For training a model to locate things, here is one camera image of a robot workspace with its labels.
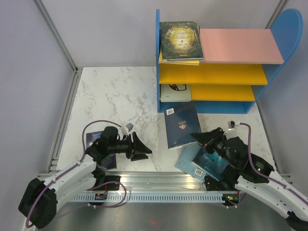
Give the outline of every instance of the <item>book on shelf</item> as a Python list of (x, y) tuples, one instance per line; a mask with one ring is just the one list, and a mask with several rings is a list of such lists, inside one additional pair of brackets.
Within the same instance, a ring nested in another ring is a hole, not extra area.
[[(101, 137), (102, 131), (90, 132), (86, 134), (86, 148), (89, 148), (96, 139)], [(102, 170), (116, 169), (116, 154), (109, 154), (101, 163)]]
[(197, 23), (161, 22), (162, 61), (203, 60)]
[(223, 170), (229, 165), (218, 153), (214, 152), (213, 154), (209, 154), (203, 148), (198, 151), (192, 160), (192, 164), (205, 171), (207, 175), (217, 181), (221, 180)]
[(188, 84), (162, 84), (161, 102), (188, 102), (192, 100)]
[(194, 101), (180, 103), (165, 110), (168, 149), (176, 149), (196, 143), (192, 133), (201, 132)]
[(184, 147), (174, 167), (195, 177), (200, 181), (204, 181), (205, 171), (192, 163), (192, 160), (201, 149), (199, 144), (193, 144)]
[(159, 64), (179, 64), (179, 65), (195, 65), (198, 66), (200, 64), (200, 61), (198, 60), (192, 60), (192, 61), (163, 61), (163, 53), (162, 50), (159, 52), (159, 59), (158, 59)]

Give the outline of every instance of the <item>sticker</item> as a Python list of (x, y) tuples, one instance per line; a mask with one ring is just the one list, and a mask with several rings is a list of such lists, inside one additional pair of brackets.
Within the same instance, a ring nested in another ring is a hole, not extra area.
[(104, 201), (107, 199), (107, 194), (97, 193), (95, 194), (95, 201)]
[(200, 177), (202, 176), (203, 171), (197, 168), (194, 173)]
[(174, 113), (174, 109), (173, 108), (167, 109), (166, 113), (167, 115), (171, 115)]

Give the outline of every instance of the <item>bookshelf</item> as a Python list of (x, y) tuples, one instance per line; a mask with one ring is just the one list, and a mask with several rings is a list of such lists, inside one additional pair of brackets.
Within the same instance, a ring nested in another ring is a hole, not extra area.
[(200, 29), (199, 65), (159, 64), (159, 27), (156, 10), (157, 111), (179, 104), (160, 102), (161, 84), (190, 84), (198, 113), (246, 114), (296, 51), (303, 20), (288, 9), (270, 29)]

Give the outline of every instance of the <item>gray floor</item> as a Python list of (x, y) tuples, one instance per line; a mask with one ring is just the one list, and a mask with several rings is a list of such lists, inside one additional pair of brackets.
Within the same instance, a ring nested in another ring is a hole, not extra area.
[[(59, 215), (80, 203), (68, 203)], [(290, 231), (270, 207), (247, 197), (237, 209), (212, 204), (128, 203), (118, 208), (83, 207), (54, 219), (44, 231)]]

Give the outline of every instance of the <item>white connector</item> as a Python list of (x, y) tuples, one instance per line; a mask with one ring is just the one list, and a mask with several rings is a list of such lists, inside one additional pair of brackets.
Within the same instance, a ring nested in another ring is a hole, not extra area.
[(236, 127), (238, 127), (240, 125), (240, 122), (239, 121), (229, 121), (228, 122), (228, 129), (229, 130), (233, 130), (233, 129), (236, 129)]
[(128, 136), (130, 131), (133, 129), (134, 125), (132, 123), (125, 124), (121, 127), (122, 135)]

